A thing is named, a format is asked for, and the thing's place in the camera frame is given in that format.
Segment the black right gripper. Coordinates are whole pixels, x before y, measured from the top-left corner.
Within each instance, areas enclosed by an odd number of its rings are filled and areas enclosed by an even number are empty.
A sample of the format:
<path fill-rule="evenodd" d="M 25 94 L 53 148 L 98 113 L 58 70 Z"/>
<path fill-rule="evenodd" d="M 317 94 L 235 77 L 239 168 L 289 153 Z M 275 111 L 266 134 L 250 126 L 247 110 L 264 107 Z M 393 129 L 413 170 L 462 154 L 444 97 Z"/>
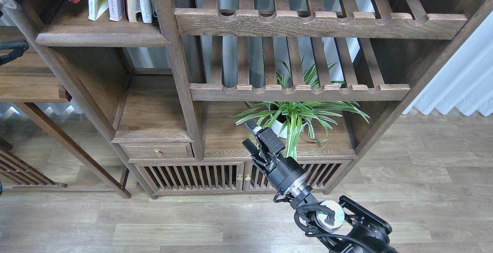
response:
<path fill-rule="evenodd" d="M 305 170 L 292 157 L 285 158 L 280 154 L 285 149 L 285 144 L 271 128 L 264 129 L 253 120 L 248 120 L 245 127 L 257 139 L 257 145 L 250 139 L 242 142 L 250 152 L 252 163 L 266 176 L 271 186 L 284 195 L 290 186 L 305 174 Z"/>

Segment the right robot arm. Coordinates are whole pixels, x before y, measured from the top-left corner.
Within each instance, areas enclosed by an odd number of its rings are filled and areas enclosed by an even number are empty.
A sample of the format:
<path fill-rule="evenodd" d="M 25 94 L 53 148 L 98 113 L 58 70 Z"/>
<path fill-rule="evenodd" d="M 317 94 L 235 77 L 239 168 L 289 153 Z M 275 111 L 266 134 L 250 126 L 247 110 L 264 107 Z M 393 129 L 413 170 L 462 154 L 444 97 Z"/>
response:
<path fill-rule="evenodd" d="M 277 194 L 273 202 L 288 202 L 296 225 L 308 237 L 319 239 L 331 253 L 394 253 L 389 244 L 392 228 L 383 219 L 346 196 L 338 202 L 318 201 L 306 182 L 306 171 L 281 151 L 285 144 L 270 128 L 253 120 L 245 126 L 257 139 L 243 141 L 252 163 L 268 179 Z"/>

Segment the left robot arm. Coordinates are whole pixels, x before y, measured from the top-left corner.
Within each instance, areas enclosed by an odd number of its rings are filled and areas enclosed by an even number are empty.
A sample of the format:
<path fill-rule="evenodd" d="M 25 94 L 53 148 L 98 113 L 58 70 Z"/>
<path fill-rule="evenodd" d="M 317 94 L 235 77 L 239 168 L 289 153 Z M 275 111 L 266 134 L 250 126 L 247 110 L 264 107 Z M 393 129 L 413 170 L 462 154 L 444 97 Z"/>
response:
<path fill-rule="evenodd" d="M 21 9 L 21 4 L 24 0 L 0 0 L 1 9 Z M 24 39 L 7 40 L 1 42 L 1 50 L 9 50 L 6 55 L 1 56 L 1 65 L 5 65 L 9 62 L 16 60 L 23 56 L 23 54 L 29 49 L 28 42 Z M 17 159 L 15 155 L 11 155 L 10 150 L 12 146 L 5 140 L 1 140 L 1 174 L 10 179 L 17 185 L 27 184 L 29 177 L 25 176 L 25 168 L 28 165 L 20 159 Z"/>

